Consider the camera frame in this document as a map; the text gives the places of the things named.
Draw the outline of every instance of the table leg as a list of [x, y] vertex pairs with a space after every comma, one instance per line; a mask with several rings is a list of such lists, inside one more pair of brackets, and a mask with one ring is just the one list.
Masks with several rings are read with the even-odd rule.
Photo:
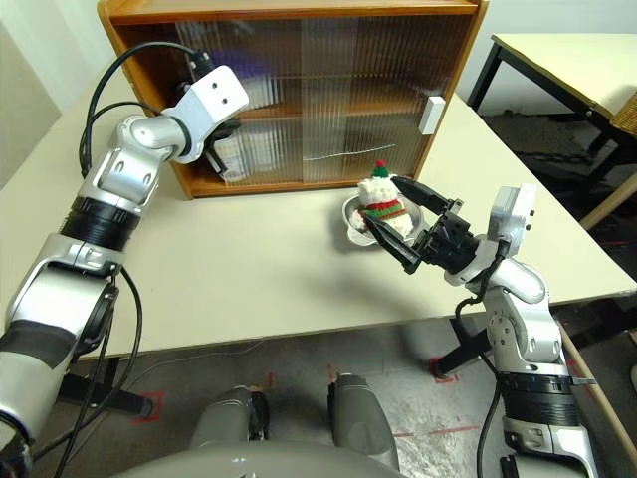
[[[119, 358], [108, 359], [105, 380], [103, 383], [96, 383], [93, 394], [91, 395], [91, 404], [101, 403], [112, 391], [118, 363]], [[88, 378], [67, 373], [62, 380], [58, 399], [71, 403], [82, 403], [87, 395], [89, 383], [90, 380]], [[106, 408], [108, 410], [130, 413], [144, 418], [152, 413], [153, 403], [149, 398], [120, 390], [108, 401]]]
[[622, 147], [617, 146], [606, 159], [604, 159], [593, 171], [586, 176], [583, 182], [577, 186], [575, 195], [585, 196], [590, 188], [606, 177], [611, 169], [621, 164], [627, 164], [632, 158], [628, 158], [626, 151]]
[[610, 196], [599, 204], [595, 209], [590, 211], [579, 224], [587, 231], [597, 225], [602, 219], [613, 212], [624, 201], [637, 192], [637, 172], [626, 179], [621, 186], [615, 190]]
[[466, 340], [462, 345], [456, 347], [448, 354], [439, 358], [433, 365], [433, 372], [438, 377], [444, 377], [450, 371], [475, 359], [480, 353], [491, 348], [487, 330], [483, 329], [477, 335]]
[[471, 90], [471, 94], [469, 95], [469, 99], [467, 100], [467, 105], [472, 108], [474, 111], [477, 111], [480, 107], [480, 103], [482, 102], [487, 90], [489, 89], [489, 85], [496, 75], [496, 71], [500, 66], [500, 50], [502, 47], [497, 43], [494, 43], [493, 47], [491, 47], [491, 52], [489, 52], [489, 57], [487, 57], [487, 61], [485, 65], [482, 67], [480, 72], [480, 76], [476, 80], [474, 84], [474, 88]]
[[598, 134], [597, 137], [590, 144], [586, 152], [589, 156], [594, 157], [601, 150], [601, 148], [606, 145], [607, 142], [608, 138], [606, 136], [604, 136], [603, 134]]

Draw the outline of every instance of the black cable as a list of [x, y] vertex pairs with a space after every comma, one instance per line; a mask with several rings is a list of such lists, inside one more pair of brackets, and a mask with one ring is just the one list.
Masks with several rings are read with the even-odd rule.
[[[87, 418], [85, 421], [82, 422], [82, 424], [80, 425], [80, 430], [83, 430], [84, 428], [89, 426], [91, 423], [93, 423], [93, 421], [95, 421], [96, 418], [98, 418], [98, 416], [100, 416], [102, 414], [102, 412], [105, 411], [105, 409], [106, 409], [108, 403], [110, 402], [110, 400], [117, 393], [119, 393], [119, 391], [123, 388], [124, 383], [126, 382], [128, 377], [130, 376], [130, 372], [132, 371], [132, 367], [134, 365], [135, 359], [137, 358], [137, 353], [139, 352], [139, 344], [141, 342], [141, 329], [142, 329], [142, 325], [143, 325], [143, 310], [141, 308], [141, 297], [139, 296], [139, 291], [137, 290], [137, 287], [135, 286], [134, 282], [132, 281], [132, 278], [130, 277], [130, 275], [128, 274], [128, 272], [124, 268], [121, 268], [121, 274], [125, 278], [126, 283], [128, 284], [128, 286], [130, 287], [130, 291], [132, 292], [132, 295], [133, 295], [134, 300], [135, 300], [135, 309], [136, 309], [136, 315], [137, 315], [137, 325], [136, 325], [136, 329], [135, 329], [135, 340], [134, 340], [134, 343], [132, 345], [132, 350], [130, 351], [130, 358], [128, 360], [128, 363], [126, 364], [126, 368], [124, 369], [124, 372], [121, 375], [119, 381], [112, 388], [112, 390], [108, 393], [108, 395], [105, 397], [105, 399], [96, 407], [96, 409], [94, 410], [93, 414], [91, 416], [89, 416], [89, 418]], [[46, 455], [50, 451], [56, 449], [62, 443], [64, 443], [68, 439], [70, 439], [72, 434], [73, 434], [73, 430], [69, 430], [69, 431], [59, 435], [57, 438], [55, 438], [54, 440], [49, 442], [47, 445], [43, 446], [40, 450], [35, 452], [34, 455], [33, 455], [33, 460], [34, 461], [38, 461], [44, 455]]]
[[491, 373], [494, 375], [494, 377], [496, 379], [498, 379], [499, 373], [496, 370], [496, 367], [491, 363], [491, 361], [487, 358], [487, 356], [485, 355], [484, 352], [480, 352], [478, 354], [478, 356], [480, 357], [480, 359], [482, 359], [482, 361], [485, 363], [485, 365], [489, 368], [489, 370], [491, 371]]
[[500, 381], [496, 377], [496, 389], [494, 390], [494, 397], [491, 399], [491, 405], [485, 418], [485, 422], [482, 424], [482, 430], [480, 431], [480, 438], [478, 439], [478, 449], [476, 450], [476, 473], [478, 478], [483, 478], [482, 475], [482, 456], [485, 450], [485, 443], [487, 442], [487, 434], [489, 433], [489, 427], [496, 414], [498, 408], [498, 402], [500, 402], [501, 386]]
[[195, 51], [180, 45], [178, 43], [173, 42], [144, 42], [139, 45], [135, 45], [134, 47], [126, 50], [124, 53], [119, 55], [114, 62], [110, 64], [110, 66], [106, 69], [105, 73], [100, 78], [98, 85], [96, 86], [93, 95], [91, 96], [91, 102], [89, 103], [89, 110], [87, 111], [87, 131], [86, 131], [86, 154], [82, 157], [80, 161], [80, 168], [82, 169], [82, 177], [86, 177], [91, 169], [91, 140], [92, 140], [92, 124], [91, 118], [96, 112], [98, 107], [98, 100], [100, 99], [100, 95], [104, 90], [106, 83], [112, 76], [112, 74], [121, 66], [123, 63], [128, 60], [131, 56], [136, 54], [137, 52], [144, 50], [146, 48], [156, 48], [156, 47], [164, 47], [164, 48], [174, 48], [176, 50], [181, 50], [182, 52], [193, 56], [195, 55]]
[[454, 319], [451, 320], [451, 325], [454, 328], [454, 331], [456, 332], [456, 335], [458, 336], [458, 340], [460, 341], [461, 345], [464, 345], [467, 342], [467, 340], [470, 338], [469, 333], [467, 332], [467, 330], [465, 329], [465, 326], [460, 320], [461, 312], [463, 308], [465, 308], [466, 306], [479, 304], [483, 301], [483, 299], [485, 298], [485, 294], [487, 293], [487, 288], [489, 287], [489, 281], [491, 280], [491, 276], [493, 276], [494, 272], [496, 272], [496, 269], [498, 269], [502, 261], [504, 261], [505, 258], [507, 257], [507, 253], [509, 252], [509, 246], [510, 244], [507, 241], [501, 240], [498, 243], [496, 257], [494, 258], [491, 265], [482, 272], [482, 279], [480, 281], [480, 289], [478, 291], [478, 294], [476, 295], [476, 297], [470, 297], [461, 301], [456, 306], [456, 310], [454, 311]]
[[69, 437], [69, 441], [67, 441], [67, 446], [64, 449], [64, 453], [62, 454], [60, 461], [58, 462], [58, 468], [56, 469], [54, 478], [60, 478], [62, 476], [62, 472], [64, 471], [64, 468], [67, 465], [67, 461], [69, 460], [69, 455], [71, 454], [71, 450], [73, 450], [73, 445], [75, 445], [76, 439], [78, 438], [78, 434], [80, 433], [80, 427], [82, 426], [84, 417], [87, 415], [87, 410], [89, 409], [89, 405], [91, 404], [91, 398], [93, 397], [93, 391], [96, 388], [96, 383], [98, 382], [98, 376], [100, 376], [100, 372], [102, 371], [102, 366], [104, 364], [104, 358], [106, 355], [106, 347], [108, 347], [108, 341], [110, 339], [111, 325], [112, 325], [112, 316], [108, 318], [108, 323], [106, 324], [106, 332], [104, 335], [104, 339], [102, 340], [102, 347], [100, 348], [100, 356], [98, 357], [96, 368], [93, 372], [93, 375], [91, 376], [91, 381], [89, 382], [89, 388], [87, 389], [87, 393], [85, 394], [84, 400], [82, 401], [82, 405], [80, 406], [80, 413], [78, 413], [78, 418], [76, 418], [76, 422], [73, 425], [73, 429], [71, 430], [71, 436]]
[[80, 160], [80, 164], [82, 164], [83, 158], [87, 157], [90, 161], [91, 161], [91, 152], [87, 150], [87, 128], [93, 128], [93, 124], [96, 122], [96, 120], [101, 117], [104, 113], [109, 112], [110, 110], [113, 110], [115, 108], [119, 108], [119, 107], [129, 107], [129, 106], [133, 106], [133, 107], [142, 107], [145, 110], [149, 110], [153, 113], [155, 113], [156, 115], [161, 115], [161, 111], [153, 108], [151, 105], [148, 105], [146, 103], [141, 103], [141, 102], [117, 102], [117, 103], [111, 103], [110, 105], [108, 105], [107, 107], [102, 108], [101, 110], [99, 110], [97, 113], [95, 113], [92, 117], [91, 120], [89, 121], [89, 123], [87, 125], [85, 125], [84, 130], [82, 131], [82, 137], [80, 138], [80, 147], [78, 148], [78, 158]]

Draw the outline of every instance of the white wall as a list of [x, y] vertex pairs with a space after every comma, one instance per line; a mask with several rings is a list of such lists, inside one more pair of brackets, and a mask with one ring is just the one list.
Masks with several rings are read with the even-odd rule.
[[[494, 33], [637, 33], [637, 0], [490, 0], [457, 93], [465, 100], [478, 79]], [[566, 112], [557, 100], [502, 64], [480, 113]]]
[[62, 112], [114, 57], [95, 0], [0, 0], [0, 22]]
[[59, 115], [0, 22], [0, 188]]

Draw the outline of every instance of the white table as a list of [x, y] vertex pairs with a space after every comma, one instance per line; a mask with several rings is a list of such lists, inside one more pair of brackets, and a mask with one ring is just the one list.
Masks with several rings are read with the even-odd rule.
[[[105, 102], [132, 92], [115, 76]], [[0, 301], [6, 307], [45, 237], [80, 186], [77, 144], [88, 94], [53, 126], [0, 192]], [[96, 127], [95, 148], [119, 111]], [[486, 231], [501, 185], [537, 182], [478, 116], [454, 98], [419, 180], [465, 201], [472, 231]], [[187, 201], [166, 167], [127, 247], [144, 304], [142, 351], [449, 318], [468, 292], [421, 266], [408, 276], [378, 247], [345, 237], [340, 206], [354, 189]], [[555, 304], [629, 294], [637, 285], [541, 186], [520, 258], [541, 271]], [[107, 353], [127, 354], [131, 295], [120, 284]]]
[[[613, 139], [617, 147], [579, 186], [580, 194], [615, 166], [637, 161], [637, 139], [612, 120], [637, 92], [637, 35], [497, 34], [467, 103], [477, 110], [500, 62], [538, 84], [600, 131], [588, 152], [595, 155]], [[637, 175], [581, 220], [591, 229], [637, 190]]]

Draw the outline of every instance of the wooden cabinet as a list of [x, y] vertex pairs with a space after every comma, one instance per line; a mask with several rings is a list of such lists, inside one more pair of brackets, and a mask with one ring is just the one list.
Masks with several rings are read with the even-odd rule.
[[[485, 10], [481, 0], [99, 5], [118, 54], [180, 42], [231, 67], [248, 92], [232, 136], [241, 174], [224, 180], [205, 157], [173, 164], [190, 197], [352, 185], [377, 159], [417, 175], [433, 140], [418, 130], [427, 99], [450, 99]], [[191, 79], [183, 54], [168, 49], [143, 51], [125, 68], [139, 99], [159, 109]]]

